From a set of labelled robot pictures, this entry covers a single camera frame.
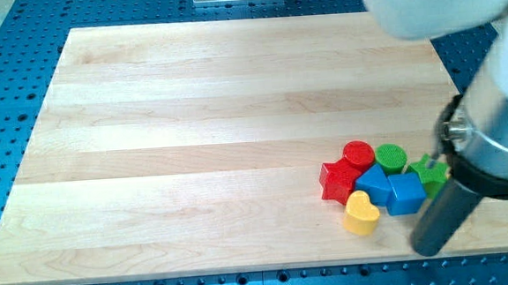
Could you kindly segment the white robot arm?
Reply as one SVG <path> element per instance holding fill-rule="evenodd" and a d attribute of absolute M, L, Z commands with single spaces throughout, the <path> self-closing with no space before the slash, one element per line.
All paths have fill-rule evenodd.
<path fill-rule="evenodd" d="M 482 199 L 508 199 L 508 0 L 363 1 L 387 33 L 404 40 L 504 23 L 467 90 L 434 125 L 428 166 L 444 155 L 451 175 L 410 237 L 416 252 L 431 257 Z"/>

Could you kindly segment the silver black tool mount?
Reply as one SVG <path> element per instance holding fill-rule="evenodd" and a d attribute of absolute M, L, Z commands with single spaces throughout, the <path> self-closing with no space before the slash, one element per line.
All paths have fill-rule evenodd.
<path fill-rule="evenodd" d="M 451 176 L 440 199 L 508 199 L 508 57 L 490 57 L 434 127 L 432 158 L 444 154 Z"/>

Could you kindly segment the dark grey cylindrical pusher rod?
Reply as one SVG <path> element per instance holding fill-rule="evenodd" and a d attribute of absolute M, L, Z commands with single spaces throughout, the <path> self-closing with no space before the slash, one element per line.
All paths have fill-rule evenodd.
<path fill-rule="evenodd" d="M 410 236 L 414 251 L 424 257 L 438 254 L 482 199 L 458 180 L 449 179 L 415 224 Z"/>

